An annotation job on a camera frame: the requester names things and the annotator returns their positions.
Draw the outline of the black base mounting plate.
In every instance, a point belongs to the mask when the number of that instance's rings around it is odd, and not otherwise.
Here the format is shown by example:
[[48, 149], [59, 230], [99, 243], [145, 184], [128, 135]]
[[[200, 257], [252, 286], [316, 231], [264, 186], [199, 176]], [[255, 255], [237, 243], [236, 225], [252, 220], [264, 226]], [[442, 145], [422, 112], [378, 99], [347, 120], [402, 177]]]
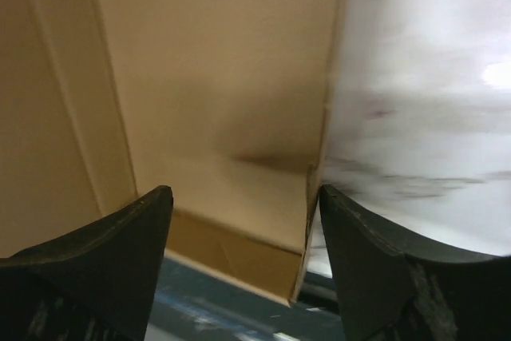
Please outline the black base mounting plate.
[[344, 340], [328, 303], [286, 307], [166, 259], [147, 340]]

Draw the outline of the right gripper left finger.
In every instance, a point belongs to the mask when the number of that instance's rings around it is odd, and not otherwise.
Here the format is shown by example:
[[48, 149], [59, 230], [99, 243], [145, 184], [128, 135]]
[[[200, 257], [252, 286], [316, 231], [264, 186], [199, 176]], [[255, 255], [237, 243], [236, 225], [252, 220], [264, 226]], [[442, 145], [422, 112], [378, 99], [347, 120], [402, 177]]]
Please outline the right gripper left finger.
[[142, 340], [172, 217], [169, 186], [1, 260], [3, 340]]

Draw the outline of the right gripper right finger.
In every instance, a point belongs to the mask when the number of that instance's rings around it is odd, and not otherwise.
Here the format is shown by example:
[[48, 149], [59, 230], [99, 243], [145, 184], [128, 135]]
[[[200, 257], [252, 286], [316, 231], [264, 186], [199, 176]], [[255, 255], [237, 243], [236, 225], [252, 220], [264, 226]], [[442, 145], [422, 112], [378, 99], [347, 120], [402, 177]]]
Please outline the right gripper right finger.
[[346, 339], [509, 339], [509, 257], [419, 235], [330, 185], [319, 210]]

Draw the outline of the brown cardboard box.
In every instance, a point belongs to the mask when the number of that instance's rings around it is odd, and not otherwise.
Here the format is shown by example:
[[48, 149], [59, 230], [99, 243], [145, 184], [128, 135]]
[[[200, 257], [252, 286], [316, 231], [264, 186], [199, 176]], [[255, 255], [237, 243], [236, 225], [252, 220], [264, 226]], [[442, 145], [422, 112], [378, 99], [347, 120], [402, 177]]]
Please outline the brown cardboard box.
[[2, 255], [166, 184], [168, 256], [294, 302], [342, 16], [342, 0], [1, 0]]

